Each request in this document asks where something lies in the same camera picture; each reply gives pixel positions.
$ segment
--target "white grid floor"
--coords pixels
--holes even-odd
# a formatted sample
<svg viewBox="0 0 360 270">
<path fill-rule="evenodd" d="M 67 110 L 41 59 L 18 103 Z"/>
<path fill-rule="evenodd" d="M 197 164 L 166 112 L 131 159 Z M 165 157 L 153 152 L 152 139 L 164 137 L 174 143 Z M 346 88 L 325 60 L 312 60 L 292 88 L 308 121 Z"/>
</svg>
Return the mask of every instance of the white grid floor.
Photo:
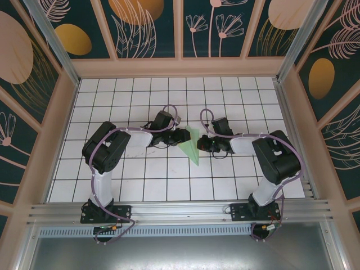
<svg viewBox="0 0 360 270">
<path fill-rule="evenodd" d="M 85 202 L 90 169 L 81 150 L 104 121 L 140 127 L 166 104 L 176 105 L 180 127 L 205 133 L 199 121 L 207 107 L 215 118 L 227 117 L 234 133 L 270 133 L 284 120 L 271 78 L 84 79 L 61 149 L 49 202 Z M 261 181 L 256 156 L 229 155 L 219 160 L 200 151 L 195 166 L 178 147 L 127 148 L 112 175 L 115 201 L 188 201 L 247 199 Z M 300 180 L 286 185 L 287 199 L 302 198 Z"/>
</svg>

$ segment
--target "green cone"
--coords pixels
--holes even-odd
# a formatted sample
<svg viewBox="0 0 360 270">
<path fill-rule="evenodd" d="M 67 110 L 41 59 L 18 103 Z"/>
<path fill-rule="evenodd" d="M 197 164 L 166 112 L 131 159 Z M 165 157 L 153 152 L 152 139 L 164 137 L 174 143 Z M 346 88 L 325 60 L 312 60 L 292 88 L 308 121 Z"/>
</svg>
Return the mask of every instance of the green cone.
<svg viewBox="0 0 360 270">
<path fill-rule="evenodd" d="M 197 149 L 197 140 L 199 139 L 200 131 L 198 129 L 192 129 L 189 125 L 185 127 L 190 132 L 191 140 L 183 143 L 179 143 L 179 148 L 187 155 L 192 162 L 199 166 L 199 149 Z"/>
</svg>

